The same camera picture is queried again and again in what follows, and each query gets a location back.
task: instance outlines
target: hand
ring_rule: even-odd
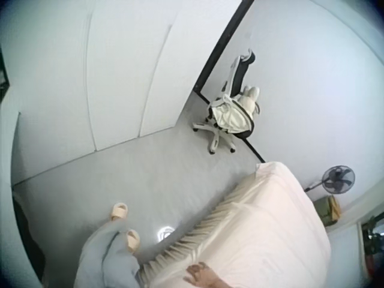
[[[199,262],[198,265],[191,265],[187,268],[187,272],[191,274],[192,278],[184,277],[184,280],[195,287],[200,288],[220,288],[228,287],[217,274],[208,267],[204,262]]]

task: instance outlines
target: bed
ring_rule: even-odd
[[[312,202],[289,169],[260,164],[201,223],[142,265],[144,287],[191,287],[204,261],[232,287],[323,287],[331,248]]]

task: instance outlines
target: grey floor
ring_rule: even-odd
[[[206,104],[191,94],[175,128],[134,139],[54,168],[14,188],[32,237],[46,257],[50,287],[72,287],[82,245],[125,202],[141,236],[139,261],[183,235],[239,182],[255,171],[256,156],[240,140],[231,154],[212,135],[193,132]],[[165,226],[176,231],[158,243]]]

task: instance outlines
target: white wardrobe door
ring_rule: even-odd
[[[13,181],[95,150],[85,94],[83,1],[10,1],[1,48],[21,112]]]
[[[95,5],[87,84],[97,149],[139,136],[155,67],[177,0],[108,0]]]
[[[173,127],[241,0],[185,0],[161,53],[140,136]]]

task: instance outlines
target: office chair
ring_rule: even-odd
[[[249,55],[238,56],[231,65],[221,95],[208,106],[206,123],[193,123],[193,131],[213,132],[210,154],[215,154],[220,138],[229,145],[231,153],[234,153],[236,146],[232,135],[240,139],[248,138],[254,129],[253,114],[255,111],[260,114],[260,107],[256,102],[260,89],[246,86],[241,92],[242,81],[248,67],[255,61],[251,49],[248,52]]]

